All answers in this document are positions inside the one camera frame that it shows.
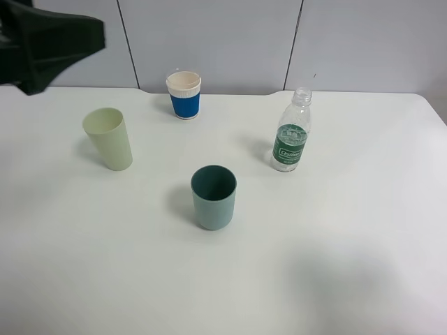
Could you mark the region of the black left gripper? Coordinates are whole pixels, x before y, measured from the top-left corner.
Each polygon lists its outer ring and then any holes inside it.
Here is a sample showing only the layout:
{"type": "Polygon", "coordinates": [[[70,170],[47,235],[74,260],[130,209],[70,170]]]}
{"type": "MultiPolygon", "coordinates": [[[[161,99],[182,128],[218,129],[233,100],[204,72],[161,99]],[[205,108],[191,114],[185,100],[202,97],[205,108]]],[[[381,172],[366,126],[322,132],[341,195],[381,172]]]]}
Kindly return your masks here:
{"type": "Polygon", "coordinates": [[[1,84],[28,96],[105,48],[103,21],[33,7],[33,1],[1,1],[1,84]],[[14,13],[12,3],[23,6],[14,13]]]}

